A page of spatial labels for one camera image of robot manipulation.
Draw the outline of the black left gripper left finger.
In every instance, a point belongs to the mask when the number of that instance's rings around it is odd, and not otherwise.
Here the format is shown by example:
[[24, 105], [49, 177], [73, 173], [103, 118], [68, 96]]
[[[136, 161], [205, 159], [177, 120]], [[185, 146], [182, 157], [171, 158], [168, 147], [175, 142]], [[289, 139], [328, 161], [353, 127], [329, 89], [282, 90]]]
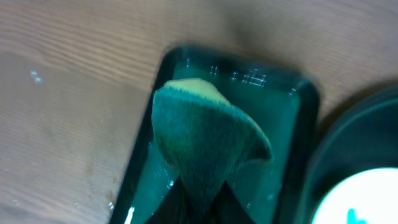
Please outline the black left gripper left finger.
[[179, 177], [146, 224], [187, 224], [187, 195]]

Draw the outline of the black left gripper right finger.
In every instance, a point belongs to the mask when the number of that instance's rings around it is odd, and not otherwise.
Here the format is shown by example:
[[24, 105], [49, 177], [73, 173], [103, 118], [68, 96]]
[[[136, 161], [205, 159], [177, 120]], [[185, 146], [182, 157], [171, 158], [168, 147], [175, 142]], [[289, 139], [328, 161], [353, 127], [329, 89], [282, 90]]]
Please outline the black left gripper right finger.
[[217, 224], [254, 224], [227, 182], [214, 201], [214, 220]]

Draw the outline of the green and yellow sponge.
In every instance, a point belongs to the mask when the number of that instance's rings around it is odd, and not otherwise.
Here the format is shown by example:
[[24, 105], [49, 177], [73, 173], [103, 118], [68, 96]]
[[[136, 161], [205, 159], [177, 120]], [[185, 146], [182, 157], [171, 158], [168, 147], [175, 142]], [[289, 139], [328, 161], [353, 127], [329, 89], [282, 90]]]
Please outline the green and yellow sponge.
[[262, 128], [201, 78], [169, 80], [154, 92], [154, 141], [165, 162], [177, 170], [187, 213], [202, 222], [227, 178], [274, 155]]

